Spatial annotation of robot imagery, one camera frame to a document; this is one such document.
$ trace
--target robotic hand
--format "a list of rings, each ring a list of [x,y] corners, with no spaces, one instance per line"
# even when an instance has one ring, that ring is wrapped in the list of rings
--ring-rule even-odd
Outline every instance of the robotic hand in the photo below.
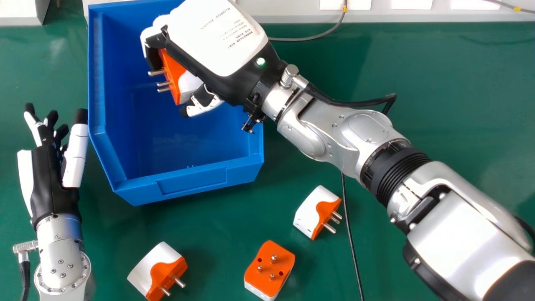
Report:
[[[243,106],[244,130],[272,119],[304,155],[368,189],[406,235],[405,261],[442,300],[533,300],[529,226],[412,146],[384,114],[359,109],[385,100],[324,95],[279,59],[261,26],[233,1],[185,0],[141,40],[146,54],[165,50],[219,99]]]
[[[30,264],[28,253],[39,251],[40,264],[34,283],[41,301],[88,301],[95,291],[89,257],[84,253],[78,188],[82,180],[88,145],[87,110],[79,109],[68,144],[61,146],[67,125],[54,130],[58,113],[51,111],[40,121],[31,103],[24,119],[37,147],[17,153],[20,187],[37,240],[13,246],[23,281],[21,300],[28,298]]]

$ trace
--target metal prong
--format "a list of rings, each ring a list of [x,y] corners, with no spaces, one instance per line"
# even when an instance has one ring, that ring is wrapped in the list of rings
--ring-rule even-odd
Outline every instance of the metal prong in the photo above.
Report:
[[[157,76],[157,75],[160,75],[160,74],[164,74],[165,73],[165,70],[161,69],[161,70],[154,70],[154,71],[149,71],[147,72],[148,75],[150,77],[153,77],[153,76]]]
[[[173,277],[174,281],[180,286],[181,288],[185,288],[186,284],[182,282],[182,280],[178,279],[177,277]]]
[[[336,233],[336,229],[333,228],[331,225],[329,225],[327,223],[324,223],[323,226],[325,227],[325,229],[329,230],[330,233],[332,233],[332,234]]]
[[[336,217],[339,220],[342,220],[342,216],[340,215],[340,213],[338,213],[336,211],[333,211],[333,216]]]
[[[164,289],[164,288],[160,288],[160,289],[162,290],[162,292],[164,292],[164,294],[165,294],[166,296],[169,297],[169,296],[171,295],[171,293],[170,293],[168,290],[166,290],[166,289]]]
[[[340,221],[336,219],[336,217],[331,216],[331,221],[335,222],[336,224],[340,224]]]
[[[171,88],[168,86],[168,87],[165,87],[165,88],[160,88],[160,89],[158,89],[156,91],[158,91],[158,93],[161,93],[161,92],[167,92],[167,91],[170,91],[170,90],[171,90]]]

